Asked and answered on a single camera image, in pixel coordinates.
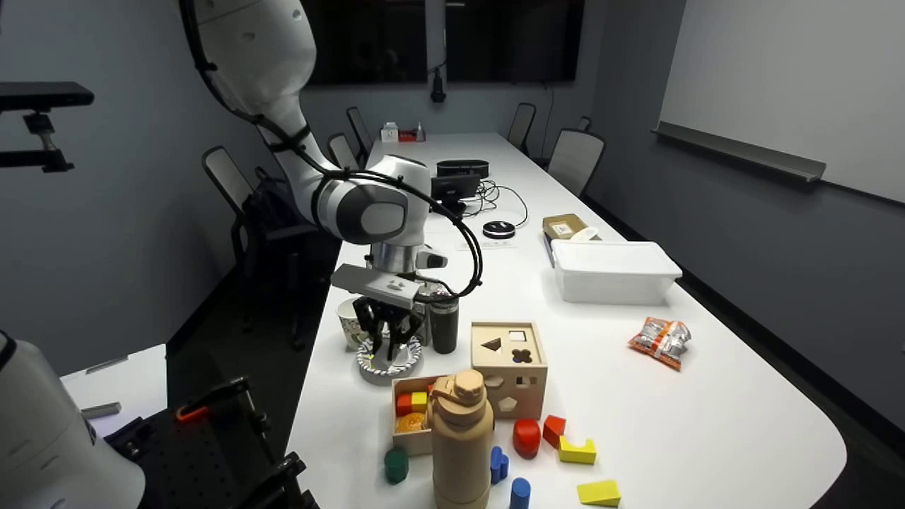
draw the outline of gray wall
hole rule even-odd
[[[537,116],[530,140],[532,155],[548,155],[564,126],[578,126],[581,116],[595,111],[595,82],[599,66],[599,35],[603,35],[603,0],[585,0],[585,24],[581,44],[578,79],[571,86],[448,86],[448,102],[431,102],[431,86],[371,86],[371,87],[319,87],[303,94],[303,109],[318,140],[326,145],[329,137],[346,134],[353,145],[353,134],[346,121],[346,109],[357,104],[377,130],[385,121],[400,128],[425,126],[431,134],[474,134],[496,130],[506,134],[514,104],[535,102]],[[428,66],[441,63],[441,27],[445,12],[438,0],[428,0]]]
[[[607,0],[590,198],[905,430],[905,208],[657,143],[681,8]]]
[[[233,266],[233,213],[202,152],[272,161],[203,90],[176,0],[5,4],[0,79],[95,94],[53,111],[74,174],[0,174],[0,326],[57,372],[166,343]],[[0,116],[0,147],[36,147],[18,113]]]

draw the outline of conference table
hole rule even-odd
[[[544,417],[566,420],[571,442],[597,442],[597,465],[561,465],[548,445],[527,461],[511,447],[511,421],[496,425],[510,455],[510,480],[489,490],[489,507],[510,507],[511,479],[532,485],[535,509],[581,507],[578,485],[616,480],[622,509],[795,509],[827,496],[845,468],[845,445],[829,417],[721,326],[685,290],[661,305],[564,302],[540,220],[575,213],[603,242],[622,242],[581,198],[496,134],[450,134],[409,145],[377,145],[419,158],[435,174],[445,158],[489,161],[489,181],[517,191],[530,220],[511,242],[480,239],[487,220],[521,220],[524,203],[503,193],[497,209],[467,217],[483,250],[483,285],[460,299],[457,349],[425,349],[416,376],[470,367],[473,324],[535,324],[548,365]],[[450,257],[431,268],[453,290],[470,277],[470,251],[445,217],[428,220],[428,243]],[[346,243],[340,263],[364,263],[368,250]],[[381,459],[394,437],[390,387],[368,386],[346,350],[337,309],[350,294],[332,290],[295,414],[288,449],[308,471],[301,488],[329,509],[433,507],[431,455],[409,461],[407,480],[390,488]],[[644,316],[681,321],[689,350],[670,372],[627,349]]]

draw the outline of white box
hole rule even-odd
[[[657,305],[681,277],[657,243],[555,242],[552,251],[568,302]]]

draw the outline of dark floor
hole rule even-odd
[[[718,299],[708,299],[708,294],[696,298],[708,309],[721,305]],[[272,420],[274,454],[282,454],[322,299],[326,277],[318,273],[303,275],[301,291],[274,285],[250,291],[237,277],[228,277],[182,335],[172,365],[179,386],[176,398],[187,403],[219,381],[250,376],[261,411]],[[844,404],[829,396],[832,390],[822,390],[821,381],[800,374],[784,355],[752,339],[749,346],[811,396],[849,445],[849,465],[817,509],[905,509],[905,459],[886,447],[862,420],[845,414]]]

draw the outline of wooden shape sorter box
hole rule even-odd
[[[547,362],[532,324],[473,324],[473,367],[497,420],[540,420]]]

